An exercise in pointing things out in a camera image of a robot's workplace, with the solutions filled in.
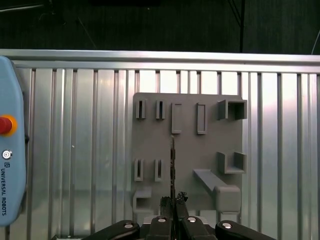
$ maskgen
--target rectangular slot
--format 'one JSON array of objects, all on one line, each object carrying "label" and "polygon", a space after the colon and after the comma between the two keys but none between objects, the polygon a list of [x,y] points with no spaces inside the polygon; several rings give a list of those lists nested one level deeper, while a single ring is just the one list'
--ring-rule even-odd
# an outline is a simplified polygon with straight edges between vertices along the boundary
[{"label": "rectangular slot", "polygon": [[158,178],[161,178],[161,161],[158,161]]},{"label": "rectangular slot", "polygon": [[166,119],[166,104],[164,101],[156,101],[156,119]]},{"label": "rectangular slot", "polygon": [[196,123],[197,134],[199,135],[207,134],[208,118],[207,118],[206,105],[197,103],[196,113],[197,113],[197,123]]},{"label": "rectangular slot", "polygon": [[144,180],[144,160],[136,159],[134,161],[134,181],[142,182]]},{"label": "rectangular slot", "polygon": [[146,100],[138,100],[135,106],[135,118],[145,119],[146,118]]},{"label": "rectangular slot", "polygon": [[218,120],[241,120],[247,118],[246,100],[223,100],[218,102]]},{"label": "rectangular slot", "polygon": [[164,161],[162,159],[154,160],[154,180],[161,182],[163,179]]},{"label": "rectangular slot", "polygon": [[181,134],[182,132],[182,104],[172,103],[171,133]]}]

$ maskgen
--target gray plastic block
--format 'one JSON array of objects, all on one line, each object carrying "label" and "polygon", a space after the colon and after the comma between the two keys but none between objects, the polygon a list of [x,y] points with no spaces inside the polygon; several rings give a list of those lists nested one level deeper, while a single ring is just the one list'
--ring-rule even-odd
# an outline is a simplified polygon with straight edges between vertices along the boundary
[{"label": "gray plastic block", "polygon": [[218,168],[222,174],[245,174],[247,172],[247,156],[240,152],[234,152],[227,156],[217,152]]},{"label": "gray plastic block", "polygon": [[134,214],[153,212],[151,209],[152,188],[144,187],[135,191],[133,195],[132,211]]},{"label": "gray plastic block", "polygon": [[218,103],[218,119],[241,120],[247,118],[247,101],[223,100]]},{"label": "gray plastic block", "polygon": [[182,132],[182,103],[175,102],[171,105],[171,133],[180,134]]},{"label": "gray plastic block", "polygon": [[197,103],[196,105],[196,114],[197,114],[197,134],[207,134],[208,128],[208,116],[207,116],[207,106],[203,103]]},{"label": "gray plastic block", "polygon": [[212,196],[216,211],[229,213],[240,211],[241,192],[237,186],[227,185],[210,169],[194,169],[193,173],[209,195]]},{"label": "gray plastic block", "polygon": [[146,118],[146,100],[145,99],[139,99],[135,103],[135,118],[136,119]]},{"label": "gray plastic block", "polygon": [[142,182],[144,180],[144,160],[136,159],[134,161],[134,181]]},{"label": "gray plastic block", "polygon": [[163,100],[156,101],[156,119],[164,120],[166,119],[166,102]]},{"label": "gray plastic block", "polygon": [[165,161],[163,159],[154,160],[154,181],[161,182],[164,177],[164,164]]},{"label": "gray plastic block", "polygon": [[241,191],[237,186],[216,186],[213,192],[216,211],[225,213],[240,212]]},{"label": "gray plastic block", "polygon": [[[143,181],[135,181],[132,176],[132,195],[143,187],[151,187],[152,196],[149,201],[155,213],[159,209],[159,199],[170,196],[172,134],[176,148],[176,192],[187,192],[186,205],[189,210],[216,210],[212,194],[208,194],[207,187],[203,187],[206,184],[195,178],[194,170],[211,170],[217,179],[225,183],[224,186],[237,186],[241,189],[241,174],[224,174],[219,171],[217,152],[227,156],[242,152],[243,123],[241,120],[218,120],[218,103],[224,100],[243,103],[246,101],[237,95],[136,93],[133,97],[133,109],[141,100],[145,100],[146,118],[132,118],[131,157],[132,167],[136,159],[144,160]],[[160,116],[161,101],[164,119]],[[160,175],[158,176],[159,160],[161,180]],[[211,192],[215,186],[222,186],[217,184],[217,181],[213,182]]]}]

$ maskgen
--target metal frame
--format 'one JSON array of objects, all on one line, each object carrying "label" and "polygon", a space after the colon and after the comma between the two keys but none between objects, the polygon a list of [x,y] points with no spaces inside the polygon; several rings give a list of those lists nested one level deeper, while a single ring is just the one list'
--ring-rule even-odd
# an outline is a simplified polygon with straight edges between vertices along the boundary
[{"label": "metal frame", "polygon": [[[105,201],[104,195],[98,194],[98,190],[102,184],[105,186],[106,177],[111,176],[113,167],[93,178],[92,183],[98,184],[84,184],[82,178],[75,179],[75,184],[67,180],[65,184],[70,194],[62,198],[55,198],[60,184],[53,184],[53,176],[60,179],[60,169],[67,172],[73,169],[70,171],[72,177],[66,179],[73,179],[74,169],[81,173],[97,172],[96,166],[103,161],[94,160],[97,155],[90,157],[89,148],[96,149],[95,146],[100,144],[99,136],[95,133],[96,126],[107,118],[110,121],[103,127],[110,134],[101,132],[100,136],[104,136],[104,141],[114,142],[107,144],[114,151],[109,159],[120,163],[115,166],[129,169],[133,94],[164,93],[166,89],[183,94],[241,95],[248,100],[249,118],[243,123],[243,152],[249,153],[253,160],[248,161],[249,173],[242,179],[241,224],[278,239],[318,239],[317,96],[320,89],[320,56],[11,49],[0,50],[0,55],[13,60],[28,91],[26,96],[29,96],[30,112],[27,113],[27,121],[29,133],[32,133],[30,146],[38,146],[39,143],[45,146],[39,152],[30,147],[29,155],[34,157],[33,161],[28,162],[29,173],[43,177],[35,178],[36,174],[28,174],[28,186],[32,190],[27,191],[26,213],[10,226],[10,239],[48,239],[48,236],[55,234],[56,228],[58,233],[80,235],[88,219],[90,229],[94,230],[101,229],[102,225],[105,227],[107,221],[111,223],[112,216],[126,216],[128,219],[126,214],[131,211],[130,204],[127,204],[127,198],[121,192],[114,195],[116,204],[108,204],[108,207],[105,202],[95,204],[101,199]],[[71,130],[69,123],[76,118],[82,119],[82,123],[88,127],[73,124]],[[54,132],[55,137],[48,137],[51,129],[58,129]],[[76,151],[70,160],[68,156],[62,162],[50,157],[50,146],[57,146],[60,154],[64,146],[71,148],[76,136],[85,139],[91,132],[95,140],[85,144],[85,154],[89,156],[85,157],[85,166],[76,168],[79,162],[75,159],[80,154]],[[63,137],[67,142],[61,145]],[[99,154],[112,152],[106,148],[99,151]],[[59,171],[52,176],[49,170],[56,168]],[[277,189],[274,186],[278,179],[280,187]],[[298,189],[292,180],[298,183]],[[119,186],[127,185],[121,177],[114,181]],[[76,186],[88,189],[83,197],[84,203],[82,198],[76,197]],[[110,186],[112,188],[108,182],[105,188],[109,189]],[[42,189],[45,194],[39,195],[37,191]],[[63,205],[66,211],[59,216],[61,199],[66,200],[67,204]],[[44,203],[40,211],[39,203]],[[74,212],[74,203],[84,206],[83,209],[90,209],[90,213],[83,212],[81,218],[81,213]],[[103,220],[97,214],[109,212]],[[237,216],[232,214],[220,217],[237,220]],[[90,233],[90,229],[86,228],[85,233]],[[7,230],[0,228],[0,240],[7,238]]]},{"label": "metal frame", "polygon": [[2,49],[0,55],[10,58],[22,68],[320,72],[320,57],[316,55],[18,49]]}]

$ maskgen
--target corrugated metal panel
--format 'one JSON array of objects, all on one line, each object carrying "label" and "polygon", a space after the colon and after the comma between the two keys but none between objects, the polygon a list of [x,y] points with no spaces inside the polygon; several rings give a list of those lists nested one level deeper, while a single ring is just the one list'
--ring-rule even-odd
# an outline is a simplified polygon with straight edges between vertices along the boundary
[{"label": "corrugated metal panel", "polygon": [[[14,51],[26,85],[27,195],[11,240],[87,235],[132,218],[136,92],[229,94],[248,100],[241,215],[277,239],[318,239],[320,57],[251,54]],[[5,229],[0,240],[5,239]]]}]

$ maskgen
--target screw head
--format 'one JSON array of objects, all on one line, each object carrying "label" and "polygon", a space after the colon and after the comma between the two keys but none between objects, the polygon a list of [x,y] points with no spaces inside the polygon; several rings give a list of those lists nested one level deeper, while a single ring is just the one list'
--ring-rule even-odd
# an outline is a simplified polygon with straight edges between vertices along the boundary
[{"label": "screw head", "polygon": [[126,229],[131,229],[131,228],[133,228],[134,226],[133,226],[131,223],[127,223],[126,225],[124,225],[124,227],[125,227]]},{"label": "screw head", "polygon": [[222,223],[222,226],[223,226],[225,229],[230,229],[230,228],[232,228],[231,224],[230,224],[230,223],[227,223],[227,222]]},{"label": "screw head", "polygon": [[196,222],[196,219],[194,217],[188,217],[188,221],[190,223],[195,223]]},{"label": "screw head", "polygon": [[10,150],[4,150],[4,151],[2,152],[2,158],[3,158],[4,160],[9,160],[11,157],[12,157],[12,151],[10,151]]}]

